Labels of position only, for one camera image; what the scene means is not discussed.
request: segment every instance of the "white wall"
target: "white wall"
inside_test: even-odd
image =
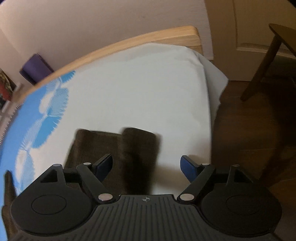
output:
[[[13,80],[15,84],[31,85],[19,73],[25,60],[7,40],[0,29],[0,68]]]
[[[204,55],[212,59],[204,0],[5,0],[0,5],[0,29],[18,58],[25,62],[39,53],[54,70],[123,39],[184,25],[198,28]]]

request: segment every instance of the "door panel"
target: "door panel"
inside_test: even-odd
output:
[[[273,38],[268,24],[296,28],[287,0],[205,0],[214,64],[231,80],[251,80]],[[295,58],[284,46],[278,55]]]

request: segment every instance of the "bed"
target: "bed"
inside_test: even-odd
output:
[[[202,56],[192,26],[96,50],[14,99],[0,172],[12,171],[19,194],[49,166],[65,163],[77,129],[120,133],[135,127],[161,138],[152,194],[178,195],[189,184],[180,157],[210,162],[212,125],[227,81]]]

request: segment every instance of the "logo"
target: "logo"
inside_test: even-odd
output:
[[[142,201],[144,201],[144,202],[148,202],[150,200],[151,200],[151,198],[148,198],[148,197],[145,197],[145,198],[142,199]]]

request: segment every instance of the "wooden floor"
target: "wooden floor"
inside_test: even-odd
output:
[[[214,124],[212,163],[240,164],[277,196],[283,214],[277,234],[296,240],[296,88],[292,81],[262,83],[246,102],[248,85],[230,81]]]

